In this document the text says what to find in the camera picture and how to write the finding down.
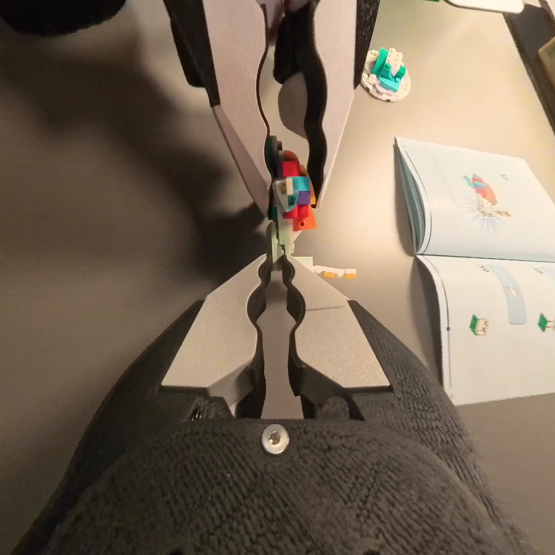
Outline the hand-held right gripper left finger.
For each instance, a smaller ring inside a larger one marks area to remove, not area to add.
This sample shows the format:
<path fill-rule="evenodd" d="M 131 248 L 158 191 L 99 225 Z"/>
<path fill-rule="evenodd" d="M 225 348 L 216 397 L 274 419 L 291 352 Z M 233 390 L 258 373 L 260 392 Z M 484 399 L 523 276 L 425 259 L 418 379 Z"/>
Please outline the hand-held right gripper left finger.
<path fill-rule="evenodd" d="M 221 397 L 240 417 L 259 418 L 266 397 L 262 333 L 271 257 L 261 255 L 207 295 L 162 386 Z"/>

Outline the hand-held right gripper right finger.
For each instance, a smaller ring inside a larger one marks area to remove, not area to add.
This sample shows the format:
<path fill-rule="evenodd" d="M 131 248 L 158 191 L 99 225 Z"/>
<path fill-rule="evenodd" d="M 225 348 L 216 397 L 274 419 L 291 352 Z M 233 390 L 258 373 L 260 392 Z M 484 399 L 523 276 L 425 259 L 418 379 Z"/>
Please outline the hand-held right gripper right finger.
<path fill-rule="evenodd" d="M 282 258 L 282 277 L 294 319 L 288 378 L 303 417 L 316 417 L 333 397 L 359 417 L 353 395 L 389 392 L 390 381 L 349 299 L 292 256 Z"/>

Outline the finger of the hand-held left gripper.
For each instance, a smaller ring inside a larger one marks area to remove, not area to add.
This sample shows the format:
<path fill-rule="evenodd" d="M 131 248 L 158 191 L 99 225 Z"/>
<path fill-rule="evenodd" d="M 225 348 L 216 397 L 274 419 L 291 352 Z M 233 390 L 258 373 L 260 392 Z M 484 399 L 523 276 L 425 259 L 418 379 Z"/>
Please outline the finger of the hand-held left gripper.
<path fill-rule="evenodd" d="M 306 139 L 316 207 L 323 203 L 354 97 L 357 1 L 286 1 L 275 62 L 287 54 L 282 124 Z"/>
<path fill-rule="evenodd" d="M 246 189 L 263 214 L 272 177 L 259 80 L 267 56 L 267 13 L 257 1 L 203 1 L 219 100 L 212 107 Z"/>

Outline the white mint orange lego figure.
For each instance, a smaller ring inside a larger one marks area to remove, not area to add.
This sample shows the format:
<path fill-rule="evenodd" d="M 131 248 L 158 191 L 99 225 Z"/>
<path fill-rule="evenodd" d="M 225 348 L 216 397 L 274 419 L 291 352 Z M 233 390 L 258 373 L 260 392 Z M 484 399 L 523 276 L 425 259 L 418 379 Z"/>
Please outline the white mint orange lego figure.
<path fill-rule="evenodd" d="M 353 268 L 336 268 L 316 265 L 312 256 L 298 256 L 295 259 L 314 274 L 327 279 L 356 279 L 357 271 Z"/>

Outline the mint grey lego piece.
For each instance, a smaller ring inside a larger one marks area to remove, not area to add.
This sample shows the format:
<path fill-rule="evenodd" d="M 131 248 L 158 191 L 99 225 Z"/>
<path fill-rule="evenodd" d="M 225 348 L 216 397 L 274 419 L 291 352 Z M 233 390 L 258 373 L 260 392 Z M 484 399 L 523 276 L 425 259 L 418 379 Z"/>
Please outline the mint grey lego piece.
<path fill-rule="evenodd" d="M 285 255 L 293 254 L 297 236 L 293 220 L 270 220 L 266 228 L 266 238 L 268 256 L 271 258 L 271 272 L 280 269 L 280 261 Z"/>

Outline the multicolour lego model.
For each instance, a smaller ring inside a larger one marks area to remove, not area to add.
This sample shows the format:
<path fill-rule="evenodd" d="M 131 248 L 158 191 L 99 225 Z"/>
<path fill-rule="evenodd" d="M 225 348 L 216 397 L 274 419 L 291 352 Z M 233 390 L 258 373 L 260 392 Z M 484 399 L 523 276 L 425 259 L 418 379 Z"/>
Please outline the multicolour lego model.
<path fill-rule="evenodd" d="M 265 161 L 273 178 L 269 216 L 278 232 L 295 236 L 316 229 L 315 191 L 299 157 L 270 135 L 265 143 Z"/>

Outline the person's left forearm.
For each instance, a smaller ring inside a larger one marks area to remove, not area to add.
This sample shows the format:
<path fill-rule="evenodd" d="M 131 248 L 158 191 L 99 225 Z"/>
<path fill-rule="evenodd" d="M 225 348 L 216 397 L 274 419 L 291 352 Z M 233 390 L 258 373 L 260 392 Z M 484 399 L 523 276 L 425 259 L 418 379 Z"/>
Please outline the person's left forearm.
<path fill-rule="evenodd" d="M 1 19 L 14 31 L 64 36 L 113 18 L 126 1 L 1 1 Z"/>

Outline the round white lego plate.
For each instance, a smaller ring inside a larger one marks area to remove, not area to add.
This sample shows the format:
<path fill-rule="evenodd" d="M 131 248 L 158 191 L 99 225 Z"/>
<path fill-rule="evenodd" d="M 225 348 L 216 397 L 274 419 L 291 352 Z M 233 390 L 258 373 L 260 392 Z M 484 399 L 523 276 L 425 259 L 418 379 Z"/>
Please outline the round white lego plate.
<path fill-rule="evenodd" d="M 369 50 L 360 84 L 369 95 L 394 103 L 408 96 L 411 78 L 403 62 L 403 54 L 394 48 Z"/>

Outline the open instruction booklet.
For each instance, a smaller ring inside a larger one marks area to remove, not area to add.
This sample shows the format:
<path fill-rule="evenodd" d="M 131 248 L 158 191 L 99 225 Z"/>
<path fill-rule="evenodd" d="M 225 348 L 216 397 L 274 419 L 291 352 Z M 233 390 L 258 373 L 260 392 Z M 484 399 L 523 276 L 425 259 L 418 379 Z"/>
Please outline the open instruction booklet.
<path fill-rule="evenodd" d="M 522 158 L 395 137 L 456 406 L 554 392 L 554 203 Z"/>

